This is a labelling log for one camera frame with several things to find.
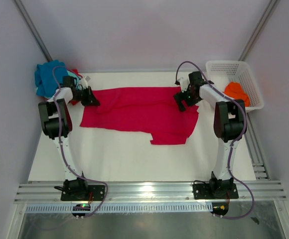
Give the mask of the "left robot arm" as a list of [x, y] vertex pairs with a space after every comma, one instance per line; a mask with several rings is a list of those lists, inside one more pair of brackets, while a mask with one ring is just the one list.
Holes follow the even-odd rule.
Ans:
[[75, 77], [64, 76], [63, 82], [56, 84], [55, 94], [38, 104], [42, 131], [55, 144], [64, 168], [63, 185], [54, 188], [62, 192], [62, 201], [86, 201], [92, 193], [70, 146], [73, 124], [67, 105], [75, 101], [83, 106], [98, 107], [100, 102], [85, 79], [77, 82]]

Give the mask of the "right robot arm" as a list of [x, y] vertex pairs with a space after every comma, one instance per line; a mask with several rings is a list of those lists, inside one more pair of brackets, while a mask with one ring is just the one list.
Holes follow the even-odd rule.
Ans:
[[194, 182], [195, 199], [237, 199], [232, 168], [237, 146], [247, 130], [244, 101], [227, 96], [199, 71], [190, 73], [187, 79], [176, 79], [175, 84], [180, 86], [180, 92], [173, 96], [180, 111], [200, 101], [206, 101], [214, 109], [217, 160], [208, 182]]

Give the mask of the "magenta t shirt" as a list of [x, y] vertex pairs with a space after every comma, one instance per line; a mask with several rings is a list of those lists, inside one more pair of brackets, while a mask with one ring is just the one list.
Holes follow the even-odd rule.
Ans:
[[100, 105], [84, 108], [81, 127], [144, 132], [153, 145], [185, 144], [196, 127], [198, 107], [181, 112], [179, 87], [126, 87], [94, 91]]

